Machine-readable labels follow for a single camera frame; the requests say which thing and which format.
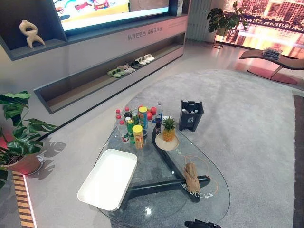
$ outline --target plant pot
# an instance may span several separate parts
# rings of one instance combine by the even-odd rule
[[[35,154],[29,154],[24,156],[19,161],[11,165],[5,165],[5,168],[12,171],[20,172],[21,174],[27,175],[35,172],[40,167],[40,161]]]
[[[226,36],[228,34],[228,30],[226,28],[219,28],[217,29],[217,35],[219,36]]]

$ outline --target striped floor panel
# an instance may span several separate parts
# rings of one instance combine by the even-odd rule
[[[22,228],[35,228],[23,176],[13,171],[17,205]]]

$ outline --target glass coffee table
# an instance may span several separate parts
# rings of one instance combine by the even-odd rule
[[[135,149],[134,144],[123,144],[118,129],[113,130],[97,160],[106,149],[113,148],[135,154],[137,167],[120,208],[114,212],[99,210],[111,220],[136,228],[185,227],[185,221],[194,219],[218,223],[230,205],[222,174],[177,129],[179,146],[173,151],[158,148],[154,127],[150,122],[141,150]],[[197,169],[200,193],[189,192],[184,179],[183,169],[190,162]]]

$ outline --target green bottle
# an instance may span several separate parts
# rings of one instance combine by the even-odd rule
[[[135,144],[134,134],[133,134],[133,130],[132,130],[133,127],[134,127],[133,120],[128,120],[128,133],[129,133],[131,144]]]

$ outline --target city view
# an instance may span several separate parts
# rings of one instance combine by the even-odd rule
[[[226,0],[224,11],[234,11],[235,0]],[[277,48],[286,56],[304,58],[304,0],[239,0],[249,23],[238,26],[218,41],[255,49]]]

